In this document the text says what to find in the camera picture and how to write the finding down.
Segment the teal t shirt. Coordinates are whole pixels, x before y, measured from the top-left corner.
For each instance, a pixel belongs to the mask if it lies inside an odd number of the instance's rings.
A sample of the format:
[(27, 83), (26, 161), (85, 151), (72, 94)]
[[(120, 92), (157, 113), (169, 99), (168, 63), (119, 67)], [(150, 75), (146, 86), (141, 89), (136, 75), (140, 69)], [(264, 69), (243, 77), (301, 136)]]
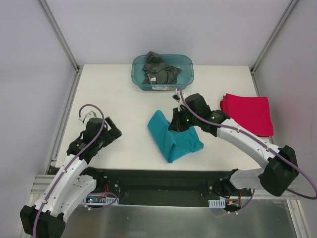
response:
[(204, 148), (196, 130), (191, 127), (184, 132), (168, 130), (170, 122), (162, 111), (157, 110), (148, 122), (148, 130), (168, 163)]

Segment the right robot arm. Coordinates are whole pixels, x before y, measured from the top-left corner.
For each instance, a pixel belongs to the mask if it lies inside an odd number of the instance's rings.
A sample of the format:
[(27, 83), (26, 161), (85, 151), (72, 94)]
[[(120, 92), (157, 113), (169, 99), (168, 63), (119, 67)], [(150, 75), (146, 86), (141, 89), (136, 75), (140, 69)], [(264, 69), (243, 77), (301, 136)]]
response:
[(274, 196), (281, 196), (298, 176), (294, 168), (296, 155), (291, 147), (281, 148), (264, 141), (223, 111), (212, 111), (198, 93), (186, 97), (177, 91), (173, 98), (178, 107), (173, 109), (169, 130), (184, 132), (198, 126), (202, 131), (231, 143), (260, 166), (251, 170), (233, 169), (222, 180), (227, 195), (233, 196), (245, 188), (263, 188)]

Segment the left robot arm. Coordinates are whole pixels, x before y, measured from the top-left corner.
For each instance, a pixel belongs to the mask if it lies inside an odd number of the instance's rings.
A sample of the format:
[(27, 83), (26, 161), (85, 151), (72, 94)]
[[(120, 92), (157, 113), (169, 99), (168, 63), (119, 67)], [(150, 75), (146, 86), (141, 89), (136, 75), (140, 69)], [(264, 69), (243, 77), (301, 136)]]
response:
[(68, 218), (90, 193), (107, 193), (104, 171), (89, 163), (122, 132), (109, 117), (90, 118), (85, 125), (85, 130), (69, 144), (62, 166), (44, 193), (32, 206), (21, 209), (26, 234), (35, 238), (61, 237)]

